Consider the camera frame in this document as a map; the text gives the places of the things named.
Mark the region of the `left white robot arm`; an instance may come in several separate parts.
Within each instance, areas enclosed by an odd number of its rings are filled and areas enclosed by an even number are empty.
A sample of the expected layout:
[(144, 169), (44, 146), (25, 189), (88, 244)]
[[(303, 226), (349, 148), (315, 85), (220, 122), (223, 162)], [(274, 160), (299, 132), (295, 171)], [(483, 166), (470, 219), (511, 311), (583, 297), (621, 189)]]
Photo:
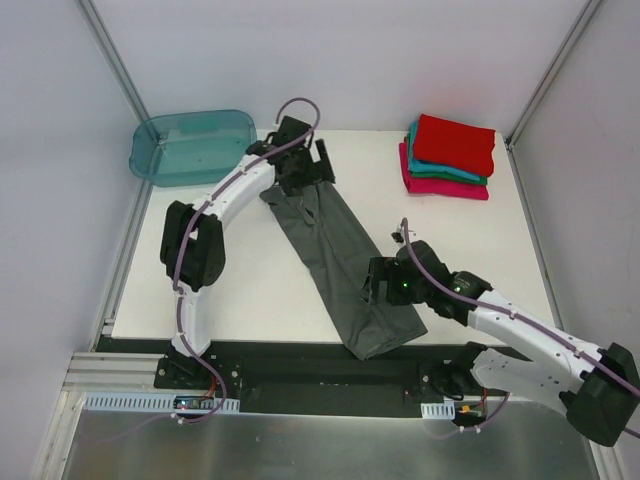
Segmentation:
[(247, 148), (211, 193), (192, 203), (169, 205), (160, 261), (176, 299), (176, 333), (171, 344), (186, 356), (178, 363), (176, 375), (188, 388), (202, 388), (211, 377), (210, 363), (200, 357), (211, 344), (202, 298), (225, 267), (226, 227), (271, 187), (293, 197), (306, 187), (334, 181), (325, 141), (314, 137), (312, 125), (286, 116), (275, 131)]

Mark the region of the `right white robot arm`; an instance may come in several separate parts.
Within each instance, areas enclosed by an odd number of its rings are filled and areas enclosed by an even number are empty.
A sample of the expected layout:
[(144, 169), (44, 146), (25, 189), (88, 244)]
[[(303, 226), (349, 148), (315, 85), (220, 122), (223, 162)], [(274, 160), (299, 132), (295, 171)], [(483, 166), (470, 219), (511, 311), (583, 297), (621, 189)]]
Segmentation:
[(630, 431), (639, 406), (639, 372), (622, 345), (601, 347), (529, 316), (486, 280), (450, 271), (424, 241), (404, 245), (393, 257), (371, 258), (364, 290), (372, 304), (425, 304), (518, 352), (513, 358), (468, 343), (449, 368), (457, 392), (469, 395), (483, 387), (524, 397), (605, 447)]

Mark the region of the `grey t shirt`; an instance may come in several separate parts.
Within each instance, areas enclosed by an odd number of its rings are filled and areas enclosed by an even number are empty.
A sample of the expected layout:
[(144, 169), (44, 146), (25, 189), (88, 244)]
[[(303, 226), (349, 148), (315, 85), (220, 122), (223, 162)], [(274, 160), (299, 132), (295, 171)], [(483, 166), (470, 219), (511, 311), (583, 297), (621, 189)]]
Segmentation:
[(274, 186), (260, 194), (308, 268), (343, 345), (360, 360), (389, 352), (427, 333), (415, 308), (371, 305), (363, 289), (370, 259), (380, 252), (333, 184), (287, 196)]

